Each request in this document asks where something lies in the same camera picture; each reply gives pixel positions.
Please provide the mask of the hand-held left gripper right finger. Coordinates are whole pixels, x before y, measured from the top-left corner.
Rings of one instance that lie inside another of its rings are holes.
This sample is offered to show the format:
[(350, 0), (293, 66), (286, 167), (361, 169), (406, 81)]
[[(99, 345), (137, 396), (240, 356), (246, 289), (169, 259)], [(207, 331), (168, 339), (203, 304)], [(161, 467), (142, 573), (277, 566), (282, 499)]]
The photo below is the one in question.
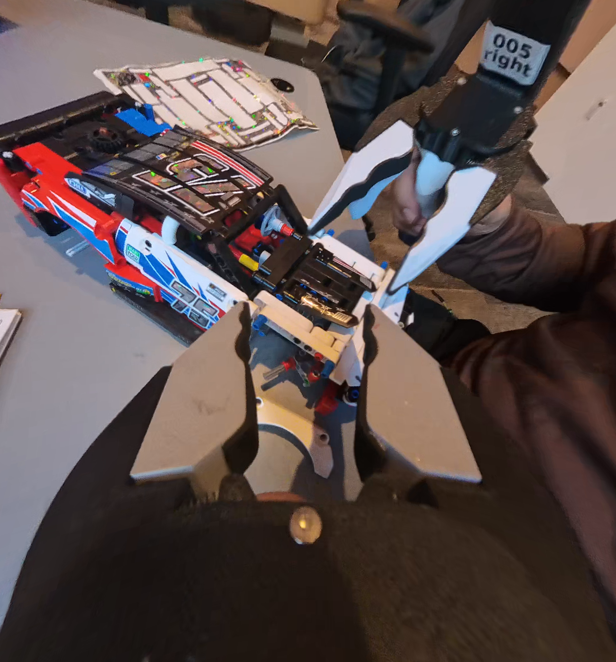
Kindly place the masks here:
[(440, 364), (376, 305), (364, 312), (354, 460), (362, 490), (405, 500), (421, 483), (482, 474)]

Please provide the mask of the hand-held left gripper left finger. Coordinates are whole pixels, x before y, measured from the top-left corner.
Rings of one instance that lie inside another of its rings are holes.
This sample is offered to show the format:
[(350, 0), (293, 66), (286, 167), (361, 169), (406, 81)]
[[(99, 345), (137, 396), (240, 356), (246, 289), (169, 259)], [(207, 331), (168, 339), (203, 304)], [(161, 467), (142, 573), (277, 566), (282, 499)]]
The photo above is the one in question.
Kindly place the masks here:
[(249, 366), (249, 302), (239, 302), (174, 361), (130, 469), (135, 484), (186, 479), (199, 499), (242, 475), (259, 449)]

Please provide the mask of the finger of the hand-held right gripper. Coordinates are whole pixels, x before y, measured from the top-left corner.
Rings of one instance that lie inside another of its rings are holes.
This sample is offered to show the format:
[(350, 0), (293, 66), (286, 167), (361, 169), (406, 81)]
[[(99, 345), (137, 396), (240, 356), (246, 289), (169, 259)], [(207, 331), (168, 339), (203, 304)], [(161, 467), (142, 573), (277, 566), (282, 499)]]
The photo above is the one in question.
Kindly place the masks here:
[(450, 250), (469, 231), (497, 174), (483, 167), (455, 171), (446, 183), (445, 201), (428, 220), (423, 235), (414, 242), (385, 293), (385, 311), (391, 309), (399, 292), (439, 257)]
[(379, 194), (409, 167), (414, 130), (398, 120), (370, 143), (352, 153), (308, 224), (317, 235), (344, 211), (351, 218), (366, 215)]

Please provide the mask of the white curved brick piece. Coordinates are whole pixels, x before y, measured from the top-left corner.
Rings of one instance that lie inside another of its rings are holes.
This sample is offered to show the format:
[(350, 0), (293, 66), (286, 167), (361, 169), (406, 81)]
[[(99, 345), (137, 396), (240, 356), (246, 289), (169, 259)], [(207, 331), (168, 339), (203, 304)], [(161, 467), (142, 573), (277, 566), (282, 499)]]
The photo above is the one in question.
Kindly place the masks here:
[(259, 428), (284, 431), (303, 445), (314, 473), (324, 479), (330, 477), (335, 462), (330, 435), (322, 426), (260, 396), (256, 397), (256, 419)]

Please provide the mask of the toy brick race car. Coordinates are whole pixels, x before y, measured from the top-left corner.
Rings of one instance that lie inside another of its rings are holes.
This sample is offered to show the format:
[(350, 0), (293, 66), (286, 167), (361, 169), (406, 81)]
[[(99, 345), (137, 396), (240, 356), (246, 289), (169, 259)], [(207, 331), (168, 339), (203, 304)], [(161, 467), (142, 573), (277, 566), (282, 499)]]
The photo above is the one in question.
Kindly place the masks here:
[(241, 302), (259, 335), (275, 332), (315, 405), (356, 406), (361, 323), (375, 305), (400, 323), (393, 269), (312, 229), (283, 185), (230, 148), (97, 93), (0, 125), (0, 185), (48, 236), (75, 230), (105, 259), (111, 290), (189, 346)]

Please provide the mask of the person's right forearm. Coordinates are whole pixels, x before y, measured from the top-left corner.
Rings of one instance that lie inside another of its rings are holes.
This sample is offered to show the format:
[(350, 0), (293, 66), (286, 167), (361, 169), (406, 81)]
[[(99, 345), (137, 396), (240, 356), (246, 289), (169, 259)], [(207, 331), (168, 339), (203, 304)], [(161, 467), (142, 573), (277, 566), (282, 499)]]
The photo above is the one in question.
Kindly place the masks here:
[(616, 220), (544, 224), (508, 197), (436, 265), (502, 302), (570, 312), (613, 273)]

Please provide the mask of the grey desk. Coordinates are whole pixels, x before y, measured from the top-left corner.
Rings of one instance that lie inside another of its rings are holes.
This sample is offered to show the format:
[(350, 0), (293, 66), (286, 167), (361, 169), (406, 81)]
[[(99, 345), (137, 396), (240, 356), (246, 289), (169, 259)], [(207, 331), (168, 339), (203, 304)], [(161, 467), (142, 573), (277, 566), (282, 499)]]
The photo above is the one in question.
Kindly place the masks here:
[[(99, 68), (201, 57), (241, 59), (295, 87), (319, 130), (249, 152), (310, 217), (343, 158), (316, 75), (299, 66), (85, 1), (0, 1), (0, 124), (103, 91)], [(56, 492), (131, 398), (181, 353), (110, 291), (104, 260), (66, 250), (0, 185), (0, 304), (22, 322), (0, 365), (0, 627), (22, 562)]]

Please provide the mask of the person's right hand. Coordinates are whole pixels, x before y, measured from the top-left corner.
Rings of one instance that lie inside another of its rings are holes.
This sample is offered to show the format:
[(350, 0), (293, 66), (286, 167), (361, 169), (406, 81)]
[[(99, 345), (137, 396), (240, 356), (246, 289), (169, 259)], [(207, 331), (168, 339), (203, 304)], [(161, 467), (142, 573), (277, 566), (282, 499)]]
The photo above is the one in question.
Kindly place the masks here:
[(417, 164), (412, 162), (391, 186), (392, 224), (406, 245), (419, 240), (428, 221), (419, 202), (416, 178)]

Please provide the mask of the black office chair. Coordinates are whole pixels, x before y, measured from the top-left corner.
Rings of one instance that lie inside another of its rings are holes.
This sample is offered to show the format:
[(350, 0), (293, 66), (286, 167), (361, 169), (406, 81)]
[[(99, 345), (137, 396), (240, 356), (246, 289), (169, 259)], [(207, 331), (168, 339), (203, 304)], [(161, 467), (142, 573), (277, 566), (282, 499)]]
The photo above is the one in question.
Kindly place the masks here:
[(322, 91), (338, 144), (352, 152), (402, 88), (407, 58), (430, 61), (436, 38), (425, 28), (436, 1), (414, 1), (420, 20), (367, 1), (339, 1), (339, 28), (321, 64)]

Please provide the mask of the holographic sticker sheet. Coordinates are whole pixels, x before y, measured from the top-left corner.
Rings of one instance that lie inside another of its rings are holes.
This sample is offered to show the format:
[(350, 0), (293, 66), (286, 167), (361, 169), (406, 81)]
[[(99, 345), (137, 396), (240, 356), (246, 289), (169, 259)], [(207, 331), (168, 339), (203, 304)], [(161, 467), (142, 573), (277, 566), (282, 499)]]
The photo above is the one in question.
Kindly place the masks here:
[(267, 78), (242, 60), (201, 58), (93, 74), (108, 91), (133, 103), (117, 116), (147, 137), (183, 128), (244, 152), (293, 131), (319, 130), (286, 97), (294, 91), (290, 83)]

